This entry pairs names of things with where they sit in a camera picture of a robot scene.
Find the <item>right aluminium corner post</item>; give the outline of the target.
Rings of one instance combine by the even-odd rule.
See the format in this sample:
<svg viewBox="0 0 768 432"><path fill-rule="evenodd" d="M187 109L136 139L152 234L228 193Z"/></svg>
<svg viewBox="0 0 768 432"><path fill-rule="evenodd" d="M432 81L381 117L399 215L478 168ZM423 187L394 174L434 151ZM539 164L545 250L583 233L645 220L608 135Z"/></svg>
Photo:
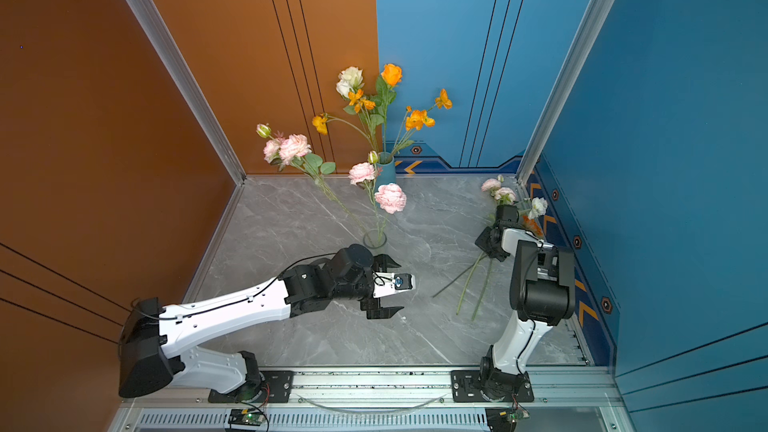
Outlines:
<svg viewBox="0 0 768 432"><path fill-rule="evenodd" d="M562 113L615 0L590 0L518 167L525 185Z"/></svg>

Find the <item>teal ceramic vase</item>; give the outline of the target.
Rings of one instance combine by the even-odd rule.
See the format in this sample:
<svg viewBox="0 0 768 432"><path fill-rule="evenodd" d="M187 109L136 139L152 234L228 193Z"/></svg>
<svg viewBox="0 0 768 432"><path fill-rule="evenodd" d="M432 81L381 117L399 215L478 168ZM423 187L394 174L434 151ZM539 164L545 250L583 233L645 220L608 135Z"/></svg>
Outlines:
<svg viewBox="0 0 768 432"><path fill-rule="evenodd" d="M396 182L395 161L392 154L389 152L380 152L378 158L378 175L375 182L375 189Z"/></svg>

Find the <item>white pink small flowers stem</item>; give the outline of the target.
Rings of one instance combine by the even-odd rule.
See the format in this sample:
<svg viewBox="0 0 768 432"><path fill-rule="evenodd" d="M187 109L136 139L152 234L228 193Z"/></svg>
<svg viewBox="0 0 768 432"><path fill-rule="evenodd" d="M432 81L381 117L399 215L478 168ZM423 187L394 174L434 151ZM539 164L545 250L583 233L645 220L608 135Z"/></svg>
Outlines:
<svg viewBox="0 0 768 432"><path fill-rule="evenodd" d="M522 217L523 215L527 215L530 219L534 219L538 223L538 218L540 216L543 216L548 209L548 202L542 198L523 198L522 200L520 200L519 197L517 196L517 201L514 204L514 206L516 206L519 211L519 217ZM489 226L493 224L494 220L495 220L495 212L492 217L492 222ZM491 275L492 262L498 261L498 260L493 260L493 261L490 261L489 259L485 259L485 260L489 261L487 273L490 273Z"/></svg>

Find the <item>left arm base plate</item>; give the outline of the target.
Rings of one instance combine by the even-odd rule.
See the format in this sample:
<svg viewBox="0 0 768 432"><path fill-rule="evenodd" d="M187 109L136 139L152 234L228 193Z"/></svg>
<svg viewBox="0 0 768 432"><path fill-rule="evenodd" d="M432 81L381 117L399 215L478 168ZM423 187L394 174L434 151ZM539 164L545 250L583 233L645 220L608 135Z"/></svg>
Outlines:
<svg viewBox="0 0 768 432"><path fill-rule="evenodd" d="M211 390L207 401L214 404L284 404L290 399L293 381L294 372L291 370L268 370L260 373L257 384L246 382L226 394Z"/></svg>

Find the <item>pink carnation flower stem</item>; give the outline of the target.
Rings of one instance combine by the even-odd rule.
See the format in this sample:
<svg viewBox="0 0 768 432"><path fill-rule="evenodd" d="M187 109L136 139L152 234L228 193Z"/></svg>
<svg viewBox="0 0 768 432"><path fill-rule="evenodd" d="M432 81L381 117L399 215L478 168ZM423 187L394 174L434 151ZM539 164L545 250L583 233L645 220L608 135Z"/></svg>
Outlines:
<svg viewBox="0 0 768 432"><path fill-rule="evenodd" d="M367 231L366 225L341 201L325 180L336 172L336 164L326 162L315 154L305 135L284 136L273 132L268 124L263 123L256 126L256 133L265 140L263 154L269 165L277 167L279 171L291 167L309 177L329 200L335 202L354 221L360 232Z"/></svg>

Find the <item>clear ribbed glass vase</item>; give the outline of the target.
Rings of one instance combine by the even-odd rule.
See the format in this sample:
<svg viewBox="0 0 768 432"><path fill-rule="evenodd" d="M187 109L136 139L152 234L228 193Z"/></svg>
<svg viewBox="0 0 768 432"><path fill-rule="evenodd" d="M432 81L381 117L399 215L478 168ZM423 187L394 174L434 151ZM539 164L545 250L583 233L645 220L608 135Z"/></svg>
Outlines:
<svg viewBox="0 0 768 432"><path fill-rule="evenodd" d="M386 227L377 226L375 228L366 230L362 237L362 243L371 251L375 251L377 253L384 251L388 245Z"/></svg>

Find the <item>orange rose flower stem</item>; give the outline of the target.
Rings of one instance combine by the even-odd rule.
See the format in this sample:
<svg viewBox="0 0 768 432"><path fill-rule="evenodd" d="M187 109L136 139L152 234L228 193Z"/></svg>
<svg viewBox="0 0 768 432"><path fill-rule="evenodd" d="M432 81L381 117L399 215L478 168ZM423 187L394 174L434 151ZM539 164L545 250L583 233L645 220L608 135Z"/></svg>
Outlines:
<svg viewBox="0 0 768 432"><path fill-rule="evenodd" d="M388 109L397 97L396 88L402 81L402 69L386 64L375 83L375 94L365 97L363 105L365 126L371 149L386 152Z"/></svg>

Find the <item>right circuit board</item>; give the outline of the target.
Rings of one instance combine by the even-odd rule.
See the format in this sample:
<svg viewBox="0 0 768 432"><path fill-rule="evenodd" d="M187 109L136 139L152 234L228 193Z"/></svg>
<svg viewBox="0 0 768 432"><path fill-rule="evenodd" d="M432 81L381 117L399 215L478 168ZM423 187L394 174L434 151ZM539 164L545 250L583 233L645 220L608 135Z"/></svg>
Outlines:
<svg viewBox="0 0 768 432"><path fill-rule="evenodd" d="M521 421L530 418L525 409L486 408L485 414L490 432L515 432Z"/></svg>

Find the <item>white rosebud flower stem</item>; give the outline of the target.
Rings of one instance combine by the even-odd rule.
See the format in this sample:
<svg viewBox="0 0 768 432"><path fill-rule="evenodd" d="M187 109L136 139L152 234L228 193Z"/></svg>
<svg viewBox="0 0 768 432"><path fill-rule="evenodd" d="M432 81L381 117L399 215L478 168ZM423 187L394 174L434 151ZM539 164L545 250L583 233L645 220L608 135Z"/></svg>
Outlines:
<svg viewBox="0 0 768 432"><path fill-rule="evenodd" d="M355 86L348 80L341 78L336 84L336 92L348 102L344 107L344 111L358 119L360 123L358 127L359 132L365 137L370 148L378 152L379 146L376 139L375 126L371 122L375 103L365 95L362 83Z"/></svg>

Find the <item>white cream rose stem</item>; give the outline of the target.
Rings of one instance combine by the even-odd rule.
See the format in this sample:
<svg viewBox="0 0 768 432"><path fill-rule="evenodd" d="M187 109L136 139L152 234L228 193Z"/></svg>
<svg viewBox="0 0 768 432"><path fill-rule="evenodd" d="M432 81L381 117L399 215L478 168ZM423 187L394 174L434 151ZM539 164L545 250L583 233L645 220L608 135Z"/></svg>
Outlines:
<svg viewBox="0 0 768 432"><path fill-rule="evenodd" d="M353 83L355 86L357 86L359 83L362 83L362 89L364 91L364 77L363 77L362 69L354 66L350 66L339 73L338 81L341 78L348 80L349 82Z"/></svg>

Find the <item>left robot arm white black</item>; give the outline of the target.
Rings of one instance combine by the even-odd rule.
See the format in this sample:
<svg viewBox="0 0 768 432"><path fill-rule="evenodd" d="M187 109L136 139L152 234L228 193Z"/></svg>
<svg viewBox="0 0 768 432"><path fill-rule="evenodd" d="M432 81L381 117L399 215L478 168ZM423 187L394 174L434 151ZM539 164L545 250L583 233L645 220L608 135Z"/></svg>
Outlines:
<svg viewBox="0 0 768 432"><path fill-rule="evenodd" d="M166 387L205 388L215 401L234 402L260 390L255 355L222 353L204 343L267 322L325 310L333 301L355 301L369 320L386 320L399 307L385 297L408 292L414 277L387 254L361 244L305 257L275 277L233 293L186 304L136 302L118 341L118 394L138 398Z"/></svg>

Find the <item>left aluminium corner post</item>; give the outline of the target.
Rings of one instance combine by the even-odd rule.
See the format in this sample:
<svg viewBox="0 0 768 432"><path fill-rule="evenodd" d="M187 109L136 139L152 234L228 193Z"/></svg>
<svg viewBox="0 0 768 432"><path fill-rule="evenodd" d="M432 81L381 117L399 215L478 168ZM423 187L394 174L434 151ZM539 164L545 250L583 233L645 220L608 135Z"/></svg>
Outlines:
<svg viewBox="0 0 768 432"><path fill-rule="evenodd" d="M244 167L153 0L125 0L178 91L237 187Z"/></svg>

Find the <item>aluminium corner post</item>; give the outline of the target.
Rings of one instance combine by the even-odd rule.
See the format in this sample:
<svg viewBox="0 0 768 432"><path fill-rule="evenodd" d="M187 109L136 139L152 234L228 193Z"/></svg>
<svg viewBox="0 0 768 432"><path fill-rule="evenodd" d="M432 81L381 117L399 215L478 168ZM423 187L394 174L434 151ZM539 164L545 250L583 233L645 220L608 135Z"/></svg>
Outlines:
<svg viewBox="0 0 768 432"><path fill-rule="evenodd" d="M590 0L518 167L525 185L562 113L615 0Z"/></svg>
<svg viewBox="0 0 768 432"><path fill-rule="evenodd" d="M244 167L153 0L125 0L178 91L237 187Z"/></svg>

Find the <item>left green circuit board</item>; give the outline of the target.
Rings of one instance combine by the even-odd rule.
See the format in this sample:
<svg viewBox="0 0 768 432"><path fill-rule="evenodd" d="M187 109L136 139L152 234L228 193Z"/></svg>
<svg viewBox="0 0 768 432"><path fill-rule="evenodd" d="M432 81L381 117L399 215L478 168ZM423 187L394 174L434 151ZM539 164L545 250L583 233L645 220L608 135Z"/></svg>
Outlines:
<svg viewBox="0 0 768 432"><path fill-rule="evenodd" d="M270 421L263 412L253 408L231 409L227 418L227 431L269 431Z"/></svg>

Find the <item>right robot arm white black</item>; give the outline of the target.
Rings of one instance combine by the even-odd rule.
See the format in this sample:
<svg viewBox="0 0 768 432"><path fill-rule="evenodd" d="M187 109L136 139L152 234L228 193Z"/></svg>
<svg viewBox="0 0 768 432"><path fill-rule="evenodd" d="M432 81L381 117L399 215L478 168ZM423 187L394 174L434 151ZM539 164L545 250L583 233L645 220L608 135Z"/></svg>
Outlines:
<svg viewBox="0 0 768 432"><path fill-rule="evenodd" d="M528 361L540 340L575 309L575 258L522 228L518 209L496 207L493 225L475 244L492 260L514 259L510 281L510 321L481 359L479 388L492 402L534 400Z"/></svg>

